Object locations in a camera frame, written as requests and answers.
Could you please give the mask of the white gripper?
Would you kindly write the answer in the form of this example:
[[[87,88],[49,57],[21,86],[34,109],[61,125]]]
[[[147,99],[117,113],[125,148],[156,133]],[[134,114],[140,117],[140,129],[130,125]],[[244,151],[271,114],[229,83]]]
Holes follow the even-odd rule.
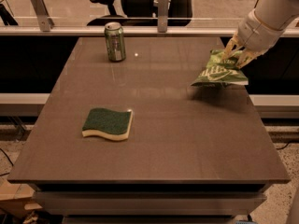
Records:
[[[239,23],[237,32],[225,46],[222,58],[227,60],[231,57],[237,57],[235,66],[240,69],[260,56],[261,53],[271,49],[282,34],[283,30],[271,28],[260,21],[255,15],[255,10],[252,10]]]

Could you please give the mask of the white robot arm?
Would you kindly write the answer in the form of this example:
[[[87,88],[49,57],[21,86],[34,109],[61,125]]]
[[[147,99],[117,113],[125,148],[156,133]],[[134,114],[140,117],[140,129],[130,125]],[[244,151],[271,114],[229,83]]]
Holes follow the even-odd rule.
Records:
[[[223,60],[243,49],[236,63],[242,68],[275,46],[286,28],[299,16],[299,0],[260,0],[238,24],[227,43]]]

